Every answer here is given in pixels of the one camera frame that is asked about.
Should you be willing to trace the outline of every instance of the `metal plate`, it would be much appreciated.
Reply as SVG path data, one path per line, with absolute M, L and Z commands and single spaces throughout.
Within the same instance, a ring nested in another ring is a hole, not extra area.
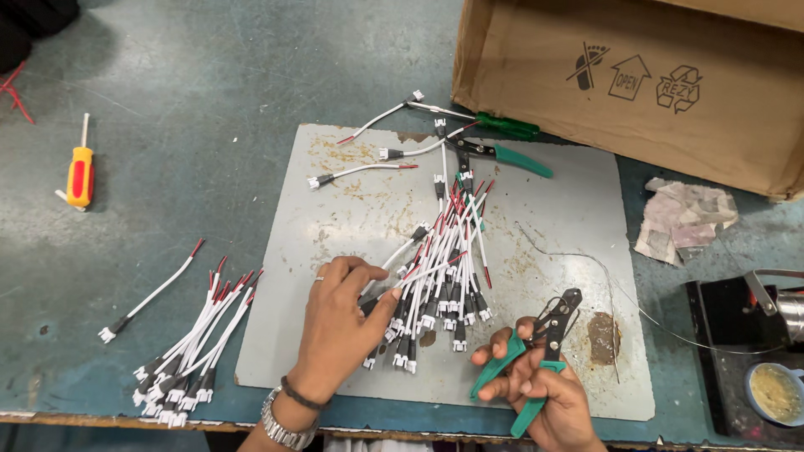
M 355 142 L 334 144 L 352 130 L 311 124 L 298 128 L 265 253 L 265 274 L 240 350 L 236 376 L 242 385 L 272 388 L 295 363 L 304 305 L 321 264 L 342 254 L 374 263 L 385 261 L 417 223 L 432 223 L 437 216 L 433 172 L 441 172 L 440 151 L 400 161 L 418 164 L 419 169 L 362 171 L 318 191 L 308 189 L 308 177 L 376 162 L 379 147 L 417 150 L 436 141 L 422 134 L 367 130 Z M 580 319 L 563 350 L 589 394 L 592 415 L 650 419 L 654 398 L 637 308 L 615 289 L 616 319 L 622 333 L 618 355 L 621 382 L 617 384 L 613 366 L 591 360 L 587 325 L 596 312 L 611 313 L 601 268 L 585 257 L 541 255 L 514 225 L 518 220 L 549 252 L 594 255 L 636 300 L 614 156 L 584 146 L 500 144 L 552 168 L 556 176 L 543 179 L 498 165 L 493 159 L 472 159 L 477 181 L 496 179 L 488 197 L 483 233 L 494 284 L 483 293 L 494 312 L 494 324 L 476 323 L 468 328 L 469 349 L 485 343 L 499 328 L 513 325 L 518 317 L 538 314 L 549 298 L 578 287 L 584 294 Z M 452 174 L 455 160 L 448 151 Z M 409 250 L 393 268 L 415 252 Z M 478 256 L 475 262 L 481 265 Z M 359 369 L 338 393 L 472 405 L 468 394 L 480 369 L 469 362 L 468 353 L 452 352 L 450 336 L 439 330 L 432 346 L 419 348 L 416 375 L 393 369 L 386 353 L 378 356 L 373 371 Z

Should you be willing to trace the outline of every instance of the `cardboard box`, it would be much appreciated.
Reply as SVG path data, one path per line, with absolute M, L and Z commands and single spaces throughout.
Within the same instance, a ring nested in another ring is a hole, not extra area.
M 667 2 L 466 0 L 453 101 L 775 199 L 804 195 L 804 35 L 747 20 L 801 30 L 804 6 Z

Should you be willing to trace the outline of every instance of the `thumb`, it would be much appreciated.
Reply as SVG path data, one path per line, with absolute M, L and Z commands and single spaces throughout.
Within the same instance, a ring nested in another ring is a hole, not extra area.
M 382 339 L 383 333 L 385 332 L 385 327 L 387 327 L 388 323 L 391 322 L 391 317 L 394 315 L 396 304 L 398 303 L 401 295 L 402 289 L 395 287 L 394 289 L 384 293 L 383 296 L 379 298 L 377 306 L 374 306 L 374 310 L 363 324 L 363 327 L 369 330 L 369 334 Z
M 565 408 L 585 403 L 586 392 L 578 384 L 550 369 L 538 368 L 530 380 L 523 383 L 520 392 L 528 397 L 549 397 Z

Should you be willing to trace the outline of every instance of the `yellow screwdriver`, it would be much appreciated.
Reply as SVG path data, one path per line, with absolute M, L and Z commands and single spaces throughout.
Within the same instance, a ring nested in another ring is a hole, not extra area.
M 95 167 L 92 166 L 92 150 L 87 147 L 89 113 L 84 113 L 84 128 L 81 130 L 81 146 L 72 150 L 72 163 L 67 176 L 67 203 L 84 208 L 92 200 L 95 182 Z

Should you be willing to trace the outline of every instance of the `green screwdriver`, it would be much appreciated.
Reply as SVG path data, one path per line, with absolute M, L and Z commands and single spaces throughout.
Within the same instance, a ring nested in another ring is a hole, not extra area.
M 468 121 L 479 121 L 480 126 L 497 129 L 517 138 L 522 138 L 523 140 L 531 141 L 535 139 L 536 134 L 539 133 L 539 127 L 537 125 L 516 121 L 515 119 L 509 119 L 507 117 L 492 117 L 490 114 L 485 112 L 478 112 L 477 116 L 471 116 L 468 114 L 443 109 L 441 107 L 436 107 L 435 105 L 421 104 L 419 102 L 408 102 L 408 105 L 434 113 L 443 113 L 454 117 L 460 117 L 461 119 L 466 119 Z

